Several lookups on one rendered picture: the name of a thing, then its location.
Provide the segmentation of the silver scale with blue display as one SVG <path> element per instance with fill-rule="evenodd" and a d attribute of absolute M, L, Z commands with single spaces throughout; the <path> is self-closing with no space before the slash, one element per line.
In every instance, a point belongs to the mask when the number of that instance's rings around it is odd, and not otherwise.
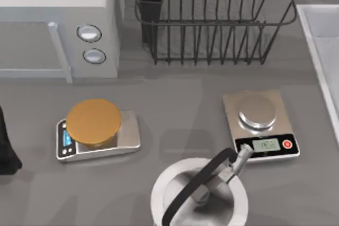
<path fill-rule="evenodd" d="M 122 111 L 121 126 L 117 134 L 108 142 L 94 147 L 87 147 L 71 138 L 65 119 L 56 124 L 56 159 L 59 162 L 124 155 L 136 152 L 140 147 L 138 120 L 135 112 L 131 110 Z"/>

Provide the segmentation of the orange round scale plate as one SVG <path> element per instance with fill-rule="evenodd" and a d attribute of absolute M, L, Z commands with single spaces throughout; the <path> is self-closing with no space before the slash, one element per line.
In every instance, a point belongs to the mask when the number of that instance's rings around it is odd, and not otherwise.
<path fill-rule="evenodd" d="M 103 98 L 83 100 L 66 116 L 68 134 L 86 146 L 98 146 L 109 141 L 118 133 L 120 126 L 119 108 Z"/>

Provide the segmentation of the small microwave knob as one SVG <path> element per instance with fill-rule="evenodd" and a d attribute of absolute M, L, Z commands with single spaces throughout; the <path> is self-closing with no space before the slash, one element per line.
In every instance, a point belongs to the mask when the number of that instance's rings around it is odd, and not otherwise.
<path fill-rule="evenodd" d="M 83 58 L 90 64 L 100 65 L 106 61 L 106 54 L 100 49 L 93 48 L 84 51 Z"/>

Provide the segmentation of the pale microwave oven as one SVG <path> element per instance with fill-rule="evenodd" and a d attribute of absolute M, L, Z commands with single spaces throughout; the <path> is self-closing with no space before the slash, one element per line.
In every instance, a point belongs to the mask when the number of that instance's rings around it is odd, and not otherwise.
<path fill-rule="evenodd" d="M 124 0 L 0 0 L 0 22 L 56 22 L 72 68 L 72 78 L 116 78 L 120 57 L 118 23 Z M 88 43 L 77 36 L 79 26 L 97 26 L 102 37 Z M 83 52 L 97 48 L 106 54 L 100 65 L 86 62 Z"/>

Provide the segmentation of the silver round scale plate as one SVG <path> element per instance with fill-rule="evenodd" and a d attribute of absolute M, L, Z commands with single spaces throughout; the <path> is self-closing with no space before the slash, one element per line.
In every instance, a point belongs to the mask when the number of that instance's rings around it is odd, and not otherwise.
<path fill-rule="evenodd" d="M 267 130 L 276 121 L 276 109 L 267 97 L 250 94 L 239 102 L 238 117 L 251 130 Z"/>

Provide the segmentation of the large microwave knob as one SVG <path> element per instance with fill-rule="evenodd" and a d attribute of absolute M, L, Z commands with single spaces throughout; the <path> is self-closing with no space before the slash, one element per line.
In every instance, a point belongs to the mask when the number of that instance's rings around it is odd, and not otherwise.
<path fill-rule="evenodd" d="M 99 41 L 102 37 L 101 30 L 97 26 L 92 24 L 79 26 L 76 33 L 81 40 L 88 43 Z"/>

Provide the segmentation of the silver scale with red button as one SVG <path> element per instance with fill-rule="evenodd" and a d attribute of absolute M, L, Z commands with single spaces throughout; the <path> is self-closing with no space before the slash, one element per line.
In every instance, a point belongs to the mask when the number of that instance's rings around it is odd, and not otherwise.
<path fill-rule="evenodd" d="M 239 120 L 239 102 L 250 94 L 265 96 L 274 104 L 276 121 L 269 129 L 251 130 Z M 240 152 L 244 145 L 254 150 L 249 162 L 274 161 L 300 156 L 299 144 L 279 90 L 228 93 L 222 96 L 222 102 L 235 150 Z"/>

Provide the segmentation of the microwave oven door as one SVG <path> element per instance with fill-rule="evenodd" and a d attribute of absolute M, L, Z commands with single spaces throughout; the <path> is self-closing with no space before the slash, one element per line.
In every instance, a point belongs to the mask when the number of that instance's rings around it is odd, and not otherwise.
<path fill-rule="evenodd" d="M 1 78 L 64 78 L 72 68 L 56 22 L 0 22 Z"/>

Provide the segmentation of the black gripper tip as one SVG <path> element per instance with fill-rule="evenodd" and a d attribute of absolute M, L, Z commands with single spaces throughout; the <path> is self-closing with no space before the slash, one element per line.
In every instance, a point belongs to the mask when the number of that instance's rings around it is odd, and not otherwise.
<path fill-rule="evenodd" d="M 22 166 L 9 140 L 4 113 L 0 106 L 0 176 L 15 175 Z"/>

